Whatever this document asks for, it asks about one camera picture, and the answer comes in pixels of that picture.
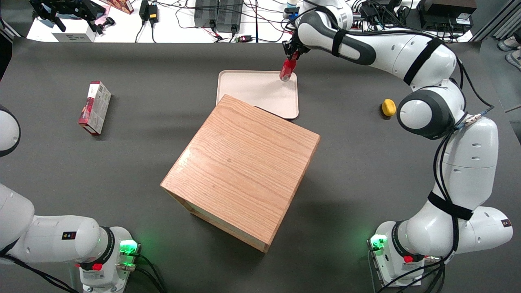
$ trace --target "wood grain surface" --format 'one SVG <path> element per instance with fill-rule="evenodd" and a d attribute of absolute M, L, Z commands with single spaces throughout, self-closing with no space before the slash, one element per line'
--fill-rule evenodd
<path fill-rule="evenodd" d="M 190 212 L 266 252 L 319 141 L 225 95 L 161 186 Z"/>

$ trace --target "black strap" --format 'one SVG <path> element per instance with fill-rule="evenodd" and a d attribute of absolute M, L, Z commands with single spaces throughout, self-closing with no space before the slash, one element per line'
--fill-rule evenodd
<path fill-rule="evenodd" d="M 413 64 L 407 71 L 407 74 L 403 78 L 403 81 L 405 81 L 407 85 L 411 85 L 411 82 L 413 82 L 414 77 L 416 76 L 420 68 L 423 66 L 425 61 L 427 61 L 430 58 L 434 50 L 436 50 L 436 48 L 438 48 L 441 44 L 443 44 L 443 41 L 439 38 L 435 38 L 427 42 L 427 46 L 418 55 L 416 60 L 414 60 Z"/>
<path fill-rule="evenodd" d="M 460 219 L 464 219 L 466 221 L 470 220 L 472 217 L 472 211 L 459 206 L 455 205 L 453 203 L 448 203 L 445 199 L 437 196 L 432 191 L 429 193 L 429 196 L 427 199 L 432 203 L 435 207 L 439 208 L 440 210 L 448 213 L 451 216 L 455 216 Z"/>
<path fill-rule="evenodd" d="M 340 53 L 338 53 L 338 49 L 340 48 L 340 44 L 342 44 L 342 40 L 344 39 L 345 34 L 347 34 L 348 31 L 346 30 L 339 30 L 333 38 L 333 48 L 331 48 L 331 53 L 335 57 L 340 57 Z"/>
<path fill-rule="evenodd" d="M 337 21 L 337 18 L 336 18 L 336 16 L 333 14 L 333 12 L 331 12 L 331 10 L 327 9 L 327 8 L 324 7 L 324 6 L 317 6 L 317 7 L 315 8 L 315 11 L 318 11 L 318 12 L 322 12 L 322 13 L 327 14 L 327 16 L 329 17 L 329 20 L 331 20 L 332 22 L 334 22 L 334 24 L 336 25 L 336 27 L 338 27 L 338 21 Z"/>
<path fill-rule="evenodd" d="M 9 252 L 9 250 L 11 250 L 11 248 L 13 248 L 17 242 L 18 242 L 18 239 L 16 239 L 15 242 L 4 247 L 4 249 L 0 250 L 0 258 L 3 257 L 4 255 L 6 255 L 7 252 Z"/>
<path fill-rule="evenodd" d="M 398 240 L 398 228 L 400 227 L 400 225 L 403 223 L 403 221 L 397 221 L 396 224 L 394 224 L 394 226 L 392 227 L 392 230 L 391 230 L 391 240 L 392 240 L 392 243 L 394 245 L 394 248 L 396 249 L 396 252 L 401 256 L 401 257 L 405 257 L 405 256 L 410 256 L 413 258 L 413 261 L 415 262 L 419 262 L 421 261 L 422 259 L 424 259 L 424 255 L 421 255 L 421 254 L 412 254 L 410 252 L 408 252 L 403 246 L 402 244 L 400 243 L 400 241 Z"/>

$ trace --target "white tray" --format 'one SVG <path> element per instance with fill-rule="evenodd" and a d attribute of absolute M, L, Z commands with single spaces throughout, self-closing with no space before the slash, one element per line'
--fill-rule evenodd
<path fill-rule="evenodd" d="M 224 70 L 219 73 L 217 103 L 225 94 L 257 106 L 284 119 L 299 115 L 296 75 L 287 82 L 278 71 Z"/>

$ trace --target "cardboard box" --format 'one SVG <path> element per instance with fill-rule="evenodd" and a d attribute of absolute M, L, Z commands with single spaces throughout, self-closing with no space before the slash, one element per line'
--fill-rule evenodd
<path fill-rule="evenodd" d="M 101 134 L 110 97 L 110 92 L 101 81 L 91 82 L 87 94 L 87 103 L 78 119 L 78 124 L 88 133 L 94 136 Z"/>
<path fill-rule="evenodd" d="M 58 42 L 94 42 L 96 32 L 83 19 L 62 19 L 66 30 L 62 32 L 58 26 L 53 26 L 51 33 Z"/>
<path fill-rule="evenodd" d="M 134 12 L 134 8 L 132 8 L 132 4 L 130 0 L 101 0 L 108 5 L 123 11 L 124 13 L 131 14 Z"/>
<path fill-rule="evenodd" d="M 319 141 L 225 95 L 161 187 L 192 214 L 266 253 Z"/>

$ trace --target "yellow object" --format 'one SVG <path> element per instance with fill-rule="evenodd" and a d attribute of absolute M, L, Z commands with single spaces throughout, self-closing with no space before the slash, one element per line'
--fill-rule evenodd
<path fill-rule="evenodd" d="M 396 114 L 396 105 L 394 104 L 393 100 L 385 99 L 382 103 L 382 111 L 383 114 L 388 117 Z"/>

